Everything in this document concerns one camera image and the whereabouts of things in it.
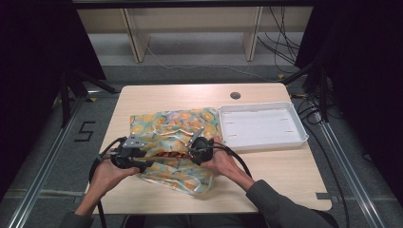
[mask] wooden table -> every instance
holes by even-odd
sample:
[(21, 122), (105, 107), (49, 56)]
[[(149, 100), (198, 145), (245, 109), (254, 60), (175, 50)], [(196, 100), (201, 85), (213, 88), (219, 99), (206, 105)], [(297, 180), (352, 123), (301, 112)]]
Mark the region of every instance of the wooden table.
[[(232, 92), (240, 98), (230, 97)], [(186, 110), (221, 105), (289, 102), (283, 84), (132, 85), (122, 90), (101, 148), (130, 133), (129, 117), (157, 111)], [(255, 180), (266, 180), (297, 204), (329, 210), (330, 200), (317, 199), (327, 190), (306, 142), (292, 150), (270, 150), (240, 155)], [(128, 177), (103, 197), (107, 214), (250, 213), (257, 209), (245, 192), (226, 177), (216, 177), (212, 190), (190, 196), (157, 184)]]

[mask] person's right hand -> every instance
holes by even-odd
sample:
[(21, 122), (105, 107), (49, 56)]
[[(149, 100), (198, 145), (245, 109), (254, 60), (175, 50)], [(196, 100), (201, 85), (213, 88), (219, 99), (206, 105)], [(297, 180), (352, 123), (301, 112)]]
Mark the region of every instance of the person's right hand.
[[(221, 142), (219, 136), (213, 138), (214, 145), (219, 145)], [(231, 175), (238, 173), (240, 168), (234, 161), (234, 158), (226, 151), (218, 148), (213, 149), (213, 158), (210, 161), (202, 162), (201, 167), (209, 168), (218, 174), (224, 175), (231, 179)]]
[[(214, 145), (219, 145), (220, 137), (215, 136)], [(231, 181), (247, 191), (255, 182), (235, 163), (234, 158), (226, 151), (218, 148), (213, 149), (213, 158), (210, 161), (202, 162), (201, 167), (209, 168), (214, 172), (224, 175)]]

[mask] black cable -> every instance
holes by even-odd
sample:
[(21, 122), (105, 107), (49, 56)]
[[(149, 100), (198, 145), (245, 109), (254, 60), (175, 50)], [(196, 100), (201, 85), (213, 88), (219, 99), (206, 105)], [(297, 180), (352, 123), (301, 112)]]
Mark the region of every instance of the black cable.
[(307, 116), (306, 122), (308, 122), (310, 125), (316, 125), (316, 124), (320, 124), (320, 123), (323, 122), (323, 118), (322, 118), (321, 115), (320, 115), (320, 120), (318, 120), (318, 121), (316, 121), (316, 122), (311, 122), (311, 121), (309, 120), (309, 117), (310, 117), (311, 115), (313, 115), (313, 114), (314, 114), (314, 113), (311, 113), (310, 115)]
[[(276, 52), (275, 52), (275, 66), (276, 66), (276, 68), (279, 69), (280, 71), (284, 72), (284, 73), (295, 73), (295, 72), (288, 72), (288, 71), (285, 71), (285, 70), (281, 69), (281, 68), (278, 66), (278, 64), (277, 64), (277, 58), (276, 58), (276, 57), (277, 57), (277, 53), (278, 53), (277, 49), (278, 49), (278, 44), (276, 44)], [(291, 58), (291, 59), (292, 59), (292, 65), (294, 65), (294, 64), (295, 64), (295, 60), (294, 60), (293, 58)]]
[(305, 99), (303, 102), (301, 102), (301, 104), (299, 104), (299, 106), (298, 106), (298, 108), (297, 108), (297, 114), (299, 115), (299, 109), (302, 107), (302, 105), (304, 104), (304, 103), (306, 103), (308, 101), (308, 99)]
[(274, 49), (274, 48), (268, 46), (266, 43), (264, 43), (264, 42), (260, 39), (260, 37), (258, 37), (258, 40), (259, 40), (267, 49), (269, 49), (269, 50), (271, 50), (272, 52), (274, 52), (275, 54), (277, 54), (277, 55), (278, 55), (279, 57), (281, 57), (283, 60), (287, 61), (289, 64), (292, 64), (292, 65), (294, 64), (293, 60), (292, 60), (290, 57), (288, 57), (288, 56), (286, 56), (285, 54), (279, 52), (278, 50), (276, 50), (276, 49)]
[(329, 164), (329, 168), (330, 168), (330, 170), (331, 170), (331, 172), (332, 172), (333, 178), (335, 179), (335, 183), (336, 183), (337, 190), (338, 190), (338, 192), (340, 193), (340, 197), (341, 197), (342, 202), (343, 202), (344, 212), (345, 212), (345, 216), (346, 216), (346, 227), (349, 228), (349, 227), (350, 227), (350, 217), (349, 217), (349, 212), (348, 212), (348, 209), (347, 209), (347, 203), (346, 203), (346, 201), (345, 201), (345, 199), (344, 199), (344, 194), (343, 194), (343, 191), (341, 190), (340, 183), (338, 182), (338, 179), (337, 179), (335, 170), (334, 170), (334, 168), (332, 167), (332, 164), (330, 163), (329, 156), (326, 154), (323, 145), (320, 143), (320, 141), (319, 141), (319, 139), (317, 138), (317, 135), (314, 133), (314, 131), (313, 131), (306, 123), (304, 123), (303, 121), (301, 121), (301, 122), (302, 122), (302, 125), (303, 125), (306, 129), (308, 129), (308, 131), (312, 134), (312, 136), (314, 137), (314, 139), (317, 141), (317, 144), (319, 145), (320, 149), (321, 149), (322, 152), (323, 152), (323, 155), (325, 156), (326, 162)]
[(297, 55), (290, 48), (291, 45), (290, 45), (289, 41), (291, 42), (291, 40), (288, 39), (288, 37), (286, 36), (285, 24), (284, 24), (284, 16), (285, 16), (285, 7), (281, 7), (281, 29), (282, 29), (282, 34), (283, 34), (283, 37), (285, 38), (285, 42), (287, 43), (288, 52), (290, 53), (291, 56), (293, 56), (293, 54), (294, 54), (294, 56), (296, 56), (296, 58), (297, 58)]
[(287, 35), (285, 34), (285, 32), (282, 31), (282, 28), (281, 28), (280, 25), (278, 24), (278, 20), (277, 20), (275, 14), (273, 13), (272, 8), (269, 7), (269, 9), (270, 9), (270, 11), (271, 11), (271, 13), (272, 13), (273, 18), (275, 19), (275, 22), (276, 22), (276, 25), (278, 26), (279, 32), (283, 35), (284, 39), (285, 39), (285, 40), (288, 40), (288, 41), (289, 41), (290, 43), (292, 43), (293, 45), (299, 47), (298, 44), (296, 44), (296, 43), (294, 43), (292, 40), (290, 40), (290, 39), (287, 37)]
[[(121, 143), (124, 142), (126, 140), (126, 137), (121, 137), (116, 139), (115, 141), (113, 141), (110, 145), (108, 145), (106, 147), (106, 149), (97, 156), (97, 158), (95, 159), (95, 161), (92, 163), (91, 169), (89, 170), (89, 177), (88, 177), (88, 181), (89, 184), (91, 184), (91, 180), (94, 177), (95, 174), (95, 170), (97, 169), (98, 165), (101, 163), (103, 156), (107, 153), (107, 151), (109, 151), (109, 149), (115, 144), (115, 143)], [(102, 206), (101, 201), (98, 202), (98, 211), (99, 211), (99, 215), (100, 215), (100, 220), (101, 220), (101, 225), (103, 228), (106, 228), (106, 219), (105, 219), (105, 213), (104, 213), (104, 208)]]
[(222, 150), (224, 150), (225, 152), (229, 153), (232, 157), (234, 157), (235, 159), (237, 159), (238, 162), (240, 162), (240, 165), (242, 165), (242, 168), (243, 168), (243, 170), (245, 171), (245, 173), (246, 173), (249, 177), (252, 178), (252, 174), (251, 174), (251, 172), (249, 171), (248, 166), (246, 165), (245, 161), (243, 161), (243, 159), (242, 159), (237, 153), (235, 153), (230, 147), (228, 147), (228, 146), (226, 146), (226, 145), (224, 145), (224, 144), (222, 144), (222, 143), (219, 143), (219, 142), (214, 142), (214, 143), (218, 144), (219, 146), (213, 145), (213, 146), (206, 146), (205, 148), (222, 149)]
[(312, 124), (312, 125), (319, 124), (319, 123), (322, 122), (322, 119), (321, 119), (321, 118), (320, 118), (319, 121), (317, 121), (317, 122), (315, 122), (315, 123), (309, 121), (309, 117), (312, 116), (313, 114), (317, 113), (317, 112), (320, 112), (320, 110), (316, 108), (315, 110), (312, 110), (311, 112), (309, 112), (305, 117), (301, 118), (301, 120), (306, 119), (306, 121), (307, 121), (309, 124)]
[(284, 7), (281, 7), (280, 9), (281, 9), (281, 26), (279, 28), (280, 32), (278, 33), (278, 43), (279, 43), (279, 38), (281, 37), (281, 34), (282, 34), (282, 36), (285, 39), (285, 43), (287, 43), (288, 53), (290, 54), (290, 56), (291, 56), (291, 58), (293, 59), (293, 62), (294, 62), (295, 60), (294, 60), (293, 54), (290, 51), (290, 44), (288, 43), (287, 37), (285, 36), (285, 31), (283, 31), (284, 30), (284, 10), (285, 9), (284, 9)]
[(304, 113), (304, 112), (306, 112), (306, 111), (308, 111), (309, 109), (312, 109), (312, 108), (313, 108), (313, 106), (309, 106), (309, 107), (303, 109), (302, 111), (299, 111), (297, 114), (301, 115), (302, 113)]
[[(269, 41), (271, 41), (271, 42), (273, 42), (273, 43), (275, 43), (275, 44), (279, 44), (280, 46), (285, 46), (285, 47), (288, 47), (288, 45), (283, 44), (283, 43), (281, 43), (281, 42), (277, 42), (277, 41), (273, 40), (272, 38), (270, 38), (270, 37), (269, 37), (269, 35), (267, 35), (267, 32), (264, 32), (264, 34), (266, 35), (266, 37), (267, 37), (267, 39), (268, 39)], [(298, 47), (293, 47), (293, 46), (290, 46), (290, 48), (292, 48), (292, 49), (296, 49), (296, 50), (299, 50), (299, 48), (298, 48)]]

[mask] wire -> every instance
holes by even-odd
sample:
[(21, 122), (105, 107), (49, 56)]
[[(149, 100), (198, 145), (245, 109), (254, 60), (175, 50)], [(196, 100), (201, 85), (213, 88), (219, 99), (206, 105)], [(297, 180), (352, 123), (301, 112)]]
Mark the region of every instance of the wire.
[(240, 165), (242, 165), (242, 168), (243, 168), (243, 170), (245, 171), (245, 173), (246, 173), (249, 177), (252, 178), (252, 174), (251, 174), (251, 172), (249, 171), (248, 166), (246, 165), (245, 161), (243, 161), (243, 159), (242, 159), (237, 153), (235, 153), (230, 147), (228, 147), (228, 146), (226, 146), (226, 145), (224, 145), (224, 144), (222, 144), (222, 143), (219, 143), (219, 142), (214, 142), (214, 143), (218, 144), (219, 146), (213, 145), (213, 146), (206, 146), (205, 148), (212, 148), (212, 149), (217, 148), (217, 149), (222, 149), (222, 150), (224, 150), (225, 152), (229, 153), (232, 157), (234, 157), (235, 159), (237, 159), (238, 162), (240, 162)]
[(350, 227), (349, 211), (348, 211), (348, 208), (347, 208), (347, 203), (346, 203), (346, 201), (345, 201), (345, 199), (344, 199), (344, 193), (343, 193), (343, 191), (341, 190), (340, 183), (338, 182), (338, 179), (337, 179), (337, 176), (336, 176), (336, 173), (335, 173), (335, 169), (332, 167), (332, 164), (330, 163), (330, 160), (329, 160), (329, 156), (326, 154), (323, 145), (320, 143), (319, 139), (317, 138), (317, 135), (314, 133), (314, 131), (313, 131), (306, 123), (304, 123), (303, 121), (301, 121), (301, 122), (302, 122), (302, 125), (304, 125), (304, 127), (305, 127), (305, 128), (312, 134), (312, 136), (315, 138), (315, 140), (317, 141), (317, 144), (319, 145), (320, 149), (321, 149), (322, 152), (323, 152), (323, 155), (325, 156), (326, 162), (329, 164), (329, 168), (330, 168), (330, 170), (331, 170), (331, 172), (332, 172), (333, 178), (335, 179), (335, 183), (336, 183), (337, 190), (338, 190), (338, 192), (340, 193), (340, 197), (341, 197), (342, 202), (343, 202), (343, 208), (344, 208), (344, 212), (345, 212), (345, 216), (346, 216), (346, 227), (349, 228), (349, 227)]
[(249, 72), (244, 72), (244, 71), (241, 71), (241, 70), (232, 68), (232, 67), (230, 67), (230, 66), (208, 66), (208, 65), (197, 65), (197, 66), (166, 66), (166, 65), (163, 65), (163, 63), (161, 63), (161, 60), (151, 51), (151, 49), (150, 49), (149, 47), (146, 47), (146, 48), (147, 48), (147, 50), (151, 53), (151, 55), (154, 56), (154, 58), (157, 59), (157, 61), (158, 61), (158, 63), (160, 64), (160, 66), (161, 66), (161, 67), (164, 67), (164, 68), (168, 68), (168, 69), (173, 69), (173, 68), (193, 69), (193, 68), (198, 68), (198, 67), (229, 68), (229, 69), (234, 70), (234, 71), (236, 71), (236, 72), (238, 72), (238, 73), (242, 73), (242, 74), (246, 74), (246, 75), (250, 75), (250, 76), (257, 77), (257, 78), (262, 79), (263, 81), (268, 82), (268, 83), (279, 83), (279, 82), (281, 82), (281, 80), (268, 80), (268, 79), (265, 79), (265, 78), (263, 78), (263, 77), (261, 77), (261, 76), (259, 76), (259, 75), (257, 75), (257, 74), (249, 73)]
[[(297, 113), (298, 113), (298, 115), (300, 115), (300, 114), (302, 114), (302, 113), (304, 113), (305, 111), (307, 111), (307, 110), (309, 110), (309, 109), (313, 109), (310, 113), (308, 113), (307, 115), (305, 115), (305, 117), (303, 117), (303, 118), (301, 118), (301, 123), (302, 123), (302, 125), (310, 132), (310, 134), (314, 137), (314, 139), (316, 140), (316, 142), (317, 142), (317, 144), (319, 145), (319, 147), (320, 147), (320, 149), (321, 149), (321, 151), (322, 151), (322, 153), (323, 153), (323, 155), (324, 155), (324, 157), (325, 157), (325, 159), (326, 159), (326, 162), (328, 163), (328, 165), (329, 165), (329, 168), (330, 168), (330, 170), (331, 170), (331, 173), (332, 173), (332, 176), (333, 176), (333, 178), (334, 178), (334, 180), (335, 180), (335, 183), (336, 183), (336, 187), (337, 187), (337, 190), (338, 190), (338, 192), (339, 192), (339, 194), (340, 194), (340, 197), (341, 197), (341, 199), (342, 199), (342, 203), (343, 203), (343, 208), (344, 208), (344, 212), (345, 212), (345, 219), (346, 219), (346, 227), (350, 227), (350, 216), (349, 216), (349, 212), (348, 212), (348, 208), (347, 208), (347, 203), (346, 203), (346, 201), (345, 201), (345, 199), (344, 199), (344, 193), (343, 193), (343, 191), (342, 191), (342, 189), (341, 189), (341, 187), (340, 187), (340, 183), (339, 183), (339, 181), (338, 181), (338, 178), (337, 178), (337, 176), (336, 176), (336, 172), (335, 172), (335, 169), (332, 167), (332, 164), (330, 163), (330, 159), (329, 159), (329, 156), (327, 155), (327, 153), (326, 153), (326, 151), (325, 151), (325, 149), (324, 149), (324, 147), (323, 147), (323, 145), (320, 143), (320, 141), (319, 141), (319, 139), (317, 138), (317, 135), (314, 133), (314, 131), (304, 122), (304, 119), (306, 119), (306, 122), (307, 123), (309, 123), (309, 124), (320, 124), (320, 123), (322, 123), (322, 119), (321, 119), (321, 116), (320, 116), (320, 120), (319, 121), (317, 121), (316, 123), (311, 123), (310, 121), (309, 121), (309, 116), (311, 116), (312, 114), (314, 114), (314, 113), (320, 113), (320, 110), (318, 109), (318, 105), (317, 104), (315, 104), (315, 98), (317, 98), (318, 96), (317, 95), (313, 95), (313, 96), (309, 96), (309, 98), (307, 98), (306, 100), (304, 100), (299, 106), (298, 106), (298, 109), (297, 109)], [(305, 108), (304, 110), (302, 110), (302, 111), (299, 111), (300, 110), (300, 108), (302, 107), (302, 105), (303, 104), (308, 104), (308, 107), (307, 108)]]
[(281, 7), (281, 19), (282, 19), (281, 26), (278, 24), (278, 20), (277, 20), (275, 14), (273, 13), (272, 7), (270, 7), (269, 9), (270, 9), (270, 11), (271, 11), (271, 13), (272, 13), (273, 18), (275, 19), (275, 22), (276, 22), (276, 25), (278, 26), (279, 32), (282, 34), (282, 36), (284, 37), (284, 39), (285, 39), (286, 41), (292, 43), (293, 45), (299, 47), (298, 44), (296, 44), (296, 43), (294, 43), (292, 40), (290, 40), (290, 39), (287, 37), (287, 35), (285, 34), (284, 23), (283, 23), (283, 22), (284, 22), (285, 7)]
[[(126, 139), (126, 137), (121, 137), (116, 139), (115, 141), (113, 141), (110, 145), (108, 145), (106, 147), (106, 149), (97, 156), (97, 158), (95, 159), (95, 161), (92, 163), (91, 169), (89, 171), (89, 177), (88, 177), (88, 181), (89, 184), (91, 184), (91, 180), (92, 177), (94, 176), (95, 170), (97, 169), (98, 165), (101, 163), (103, 156), (107, 153), (107, 151), (117, 142), (121, 143), (124, 142)], [(97, 204), (98, 206), (98, 211), (99, 211), (99, 215), (100, 215), (100, 220), (101, 220), (101, 225), (103, 228), (106, 228), (106, 218), (105, 218), (105, 213), (104, 213), (104, 208), (102, 206), (101, 201), (98, 202)]]
[(279, 52), (278, 50), (268, 46), (266, 43), (264, 43), (260, 37), (258, 37), (259, 41), (269, 50), (273, 51), (275, 54), (279, 55), (279, 57), (281, 57), (283, 60), (287, 61), (289, 64), (294, 64), (293, 59), (291, 59), (290, 57), (286, 56), (285, 54)]
[(280, 42), (277, 42), (277, 41), (273, 40), (272, 38), (269, 37), (269, 35), (267, 35), (267, 32), (264, 32), (264, 34), (266, 35), (267, 39), (270, 40), (273, 43), (279, 44), (280, 46), (290, 47), (290, 48), (299, 50), (299, 47), (288, 46), (286, 44), (283, 44), (283, 43), (280, 43)]

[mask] finger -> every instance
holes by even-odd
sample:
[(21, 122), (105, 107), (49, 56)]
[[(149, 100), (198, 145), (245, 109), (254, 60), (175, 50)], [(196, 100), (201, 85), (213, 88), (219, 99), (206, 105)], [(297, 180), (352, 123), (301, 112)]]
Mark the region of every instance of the finger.
[(140, 169), (138, 167), (132, 167), (125, 170), (128, 176), (133, 176), (135, 174), (140, 173)]
[(201, 168), (208, 168), (207, 161), (201, 163)]
[(214, 143), (221, 143), (220, 136), (214, 136), (213, 140), (214, 140)]
[(110, 160), (110, 155), (103, 155), (103, 156), (102, 156), (102, 159), (103, 159), (103, 160)]

